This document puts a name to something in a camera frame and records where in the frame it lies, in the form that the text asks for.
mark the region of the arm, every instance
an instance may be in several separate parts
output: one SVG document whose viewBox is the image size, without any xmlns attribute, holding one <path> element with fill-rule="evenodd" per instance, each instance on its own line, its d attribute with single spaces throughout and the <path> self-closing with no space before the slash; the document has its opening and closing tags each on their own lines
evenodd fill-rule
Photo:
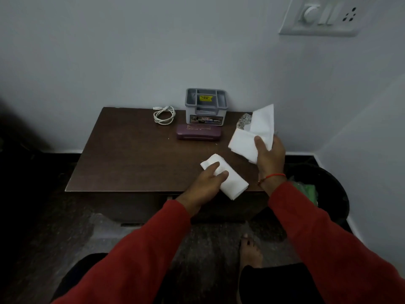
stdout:
<svg viewBox="0 0 405 304">
<path fill-rule="evenodd" d="M 218 193 L 228 177 L 227 171 L 213 175 L 219 165 L 209 166 L 176 201 L 167 201 L 144 226 L 124 237 L 53 304 L 152 303 L 190 229 L 190 217 Z"/>
<path fill-rule="evenodd" d="M 255 138 L 259 178 L 282 173 L 285 149 L 278 137 L 273 148 Z M 396 269 L 368 250 L 355 236 L 333 223 L 283 176 L 262 183 L 270 196 L 269 207 L 287 232 L 307 266 L 325 302 L 404 303 L 405 281 Z"/>
</svg>

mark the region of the hand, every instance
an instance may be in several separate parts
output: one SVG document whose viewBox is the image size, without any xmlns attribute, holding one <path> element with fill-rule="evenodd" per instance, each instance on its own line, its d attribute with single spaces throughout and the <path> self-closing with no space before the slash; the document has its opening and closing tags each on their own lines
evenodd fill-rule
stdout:
<svg viewBox="0 0 405 304">
<path fill-rule="evenodd" d="M 284 161 L 286 150 L 278 136 L 273 137 L 273 147 L 267 150 L 266 144 L 260 136 L 254 138 L 257 148 L 257 167 L 259 168 L 259 180 L 271 174 L 284 173 Z M 262 189 L 270 196 L 273 191 L 283 182 L 287 181 L 284 176 L 273 176 L 261 183 Z"/>
<path fill-rule="evenodd" d="M 203 204 L 208 203 L 220 190 L 221 184 L 228 178 L 229 172 L 214 176 L 220 163 L 215 162 L 202 171 L 194 183 L 176 200 L 182 204 L 190 216 L 196 215 Z"/>
</svg>

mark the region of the person's left hand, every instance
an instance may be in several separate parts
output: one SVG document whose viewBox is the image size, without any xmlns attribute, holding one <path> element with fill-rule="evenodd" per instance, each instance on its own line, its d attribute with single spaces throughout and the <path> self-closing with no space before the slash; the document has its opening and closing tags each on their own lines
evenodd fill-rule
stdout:
<svg viewBox="0 0 405 304">
<path fill-rule="evenodd" d="M 220 190 L 221 184 L 228 178 L 228 171 L 214 176 L 220 163 L 211 164 L 202 171 L 193 184 L 176 200 L 182 204 L 190 216 L 196 215 L 203 204 L 208 203 Z"/>
</svg>

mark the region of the person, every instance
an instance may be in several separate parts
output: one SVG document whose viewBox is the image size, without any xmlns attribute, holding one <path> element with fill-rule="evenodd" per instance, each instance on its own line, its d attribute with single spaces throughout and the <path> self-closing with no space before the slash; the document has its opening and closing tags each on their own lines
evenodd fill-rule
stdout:
<svg viewBox="0 0 405 304">
<path fill-rule="evenodd" d="M 285 149 L 277 136 L 267 151 L 255 137 L 259 179 L 283 173 Z M 139 230 L 110 252 L 79 261 L 62 280 L 54 304 L 152 303 L 170 263 L 190 229 L 190 218 L 227 179 L 203 171 L 176 200 L 167 201 Z M 303 263 L 262 268 L 262 254 L 247 235 L 241 240 L 239 303 L 405 303 L 405 280 L 388 262 L 333 223 L 282 175 L 265 179 L 268 205 Z"/>
</svg>

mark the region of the gray plastic container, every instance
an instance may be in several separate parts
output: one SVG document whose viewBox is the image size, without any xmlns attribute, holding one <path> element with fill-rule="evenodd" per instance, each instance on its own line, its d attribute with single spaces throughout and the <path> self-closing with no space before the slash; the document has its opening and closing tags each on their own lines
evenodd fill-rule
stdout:
<svg viewBox="0 0 405 304">
<path fill-rule="evenodd" d="M 187 88 L 185 117 L 188 124 L 223 126 L 227 109 L 225 91 Z"/>
</svg>

